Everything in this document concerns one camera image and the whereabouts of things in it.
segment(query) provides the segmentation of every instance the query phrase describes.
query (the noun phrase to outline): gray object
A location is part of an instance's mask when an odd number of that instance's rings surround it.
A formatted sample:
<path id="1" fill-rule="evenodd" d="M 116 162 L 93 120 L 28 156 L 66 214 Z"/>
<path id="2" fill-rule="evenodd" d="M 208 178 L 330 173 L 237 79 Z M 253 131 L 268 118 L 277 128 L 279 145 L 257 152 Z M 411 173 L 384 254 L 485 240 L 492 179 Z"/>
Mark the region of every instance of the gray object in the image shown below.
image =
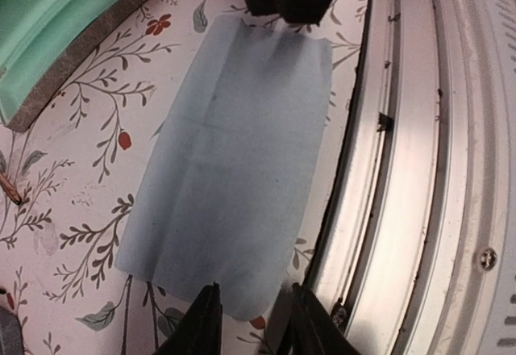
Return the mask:
<path id="1" fill-rule="evenodd" d="M 0 355 L 22 355 L 22 330 L 15 315 L 0 307 Z"/>
<path id="2" fill-rule="evenodd" d="M 219 16 L 165 120 L 116 265 L 193 301 L 213 281 L 238 320 L 279 291 L 331 91 L 331 46 Z"/>

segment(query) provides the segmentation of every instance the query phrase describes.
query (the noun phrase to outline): bolt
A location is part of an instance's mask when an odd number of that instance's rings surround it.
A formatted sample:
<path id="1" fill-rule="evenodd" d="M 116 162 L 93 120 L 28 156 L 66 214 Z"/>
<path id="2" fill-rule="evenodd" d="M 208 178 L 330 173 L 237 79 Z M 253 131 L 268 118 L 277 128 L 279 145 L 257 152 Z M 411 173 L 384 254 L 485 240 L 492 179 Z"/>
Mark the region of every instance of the bolt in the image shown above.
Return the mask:
<path id="1" fill-rule="evenodd" d="M 485 248 L 478 256 L 478 265 L 483 272 L 492 270 L 498 261 L 497 252 L 493 248 Z"/>

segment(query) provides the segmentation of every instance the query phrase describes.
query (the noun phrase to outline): screw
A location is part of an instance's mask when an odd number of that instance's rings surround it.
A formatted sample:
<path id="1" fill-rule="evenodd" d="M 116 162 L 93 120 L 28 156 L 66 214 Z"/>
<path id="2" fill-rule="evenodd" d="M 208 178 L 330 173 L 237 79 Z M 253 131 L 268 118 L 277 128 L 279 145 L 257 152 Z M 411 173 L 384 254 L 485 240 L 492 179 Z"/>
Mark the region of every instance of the screw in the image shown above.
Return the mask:
<path id="1" fill-rule="evenodd" d="M 478 256 L 478 265 L 483 272 L 492 270 L 498 261 L 497 252 L 493 248 L 485 248 Z"/>

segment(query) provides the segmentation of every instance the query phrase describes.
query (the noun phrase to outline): brown stick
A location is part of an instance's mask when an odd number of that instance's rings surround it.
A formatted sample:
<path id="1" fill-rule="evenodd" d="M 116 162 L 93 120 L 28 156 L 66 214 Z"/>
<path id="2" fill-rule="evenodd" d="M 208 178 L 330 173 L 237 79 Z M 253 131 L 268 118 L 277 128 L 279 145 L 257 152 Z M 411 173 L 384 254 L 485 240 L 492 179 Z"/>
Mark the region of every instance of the brown stick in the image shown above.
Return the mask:
<path id="1" fill-rule="evenodd" d="M 9 180 L 7 180 L 6 175 L 2 171 L 0 171 L 0 186 L 16 206 L 19 206 L 23 203 L 22 197 L 16 188 L 9 182 Z"/>

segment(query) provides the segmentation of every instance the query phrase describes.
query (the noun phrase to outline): folded cloth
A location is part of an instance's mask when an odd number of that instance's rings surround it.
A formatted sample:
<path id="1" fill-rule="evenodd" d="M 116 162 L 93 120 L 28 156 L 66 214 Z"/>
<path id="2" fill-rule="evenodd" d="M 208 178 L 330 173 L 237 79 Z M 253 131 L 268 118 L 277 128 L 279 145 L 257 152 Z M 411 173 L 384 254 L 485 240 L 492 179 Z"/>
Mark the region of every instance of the folded cloth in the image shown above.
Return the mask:
<path id="1" fill-rule="evenodd" d="M 139 187 L 115 265 L 224 312 L 262 314 L 285 276 L 331 92 L 331 46 L 219 16 Z"/>

